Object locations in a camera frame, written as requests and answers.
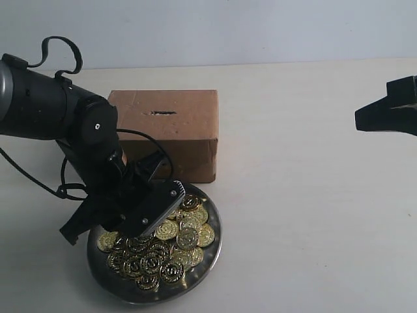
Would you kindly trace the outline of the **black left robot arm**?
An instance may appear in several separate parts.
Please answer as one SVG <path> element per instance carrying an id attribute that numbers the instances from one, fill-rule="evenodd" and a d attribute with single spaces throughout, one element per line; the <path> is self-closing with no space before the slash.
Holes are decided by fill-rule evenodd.
<path id="1" fill-rule="evenodd" d="M 95 226 L 128 237 L 148 235 L 185 196 L 178 180 L 153 183 L 162 150 L 127 159 L 117 119 L 105 98 L 66 78 L 33 72 L 23 59 L 2 56 L 1 133 L 57 142 L 84 182 L 86 197 L 60 230 L 71 244 Z"/>

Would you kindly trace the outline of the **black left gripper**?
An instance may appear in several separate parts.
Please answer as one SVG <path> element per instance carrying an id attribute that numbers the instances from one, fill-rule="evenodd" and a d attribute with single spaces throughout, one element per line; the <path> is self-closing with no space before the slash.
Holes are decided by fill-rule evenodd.
<path id="1" fill-rule="evenodd" d="M 162 161 L 137 161 L 109 194 L 87 196 L 59 230 L 75 245 L 79 235 L 100 225 L 127 237 L 148 236 L 185 197 L 184 185 L 172 178 L 154 179 Z"/>

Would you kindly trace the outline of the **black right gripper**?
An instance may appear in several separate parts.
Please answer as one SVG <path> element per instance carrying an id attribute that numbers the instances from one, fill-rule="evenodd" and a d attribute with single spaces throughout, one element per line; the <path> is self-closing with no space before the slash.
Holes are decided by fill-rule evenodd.
<path id="1" fill-rule="evenodd" d="M 356 130 L 416 135 L 416 76 L 386 83 L 386 96 L 354 113 Z"/>

